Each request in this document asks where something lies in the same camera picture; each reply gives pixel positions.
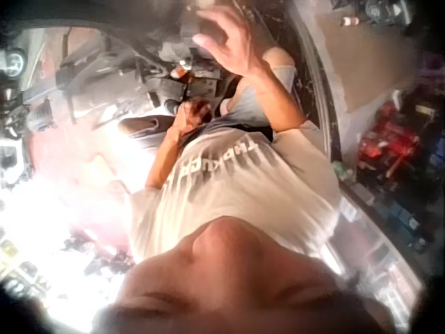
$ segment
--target leg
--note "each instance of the leg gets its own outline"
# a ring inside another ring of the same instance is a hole
[[[280,47],[272,47],[263,54],[263,60],[269,64],[270,67],[277,66],[295,66],[292,57]],[[235,95],[227,102],[227,111],[230,113],[234,106],[240,100],[245,88],[248,86],[248,81],[242,78],[236,87]]]

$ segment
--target man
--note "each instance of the man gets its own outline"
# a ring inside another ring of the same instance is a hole
[[[243,79],[228,114],[205,126],[205,102],[179,108],[145,190],[132,199],[130,238],[142,262],[99,318],[97,332],[391,328],[377,303],[341,293],[330,270],[308,256],[333,232],[339,187],[318,147],[318,130],[289,94],[293,61],[281,49],[259,58],[248,25],[231,8],[199,15],[228,39],[218,45],[196,35],[194,41]],[[272,142],[259,132],[266,125],[275,132]]]

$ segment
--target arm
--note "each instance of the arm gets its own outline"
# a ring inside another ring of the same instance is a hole
[[[256,89],[257,99],[276,132],[297,129],[305,121],[300,108],[275,77],[268,64],[255,53],[249,26],[232,8],[214,6],[198,15],[215,22],[228,36],[224,45],[198,34],[193,40],[230,72],[245,77]]]
[[[156,153],[152,169],[145,183],[146,189],[162,188],[175,166],[179,154],[179,143],[182,137],[196,129],[196,127],[202,123],[203,117],[208,112],[210,112],[208,103],[200,98],[184,102],[179,106],[175,121],[167,131]]]

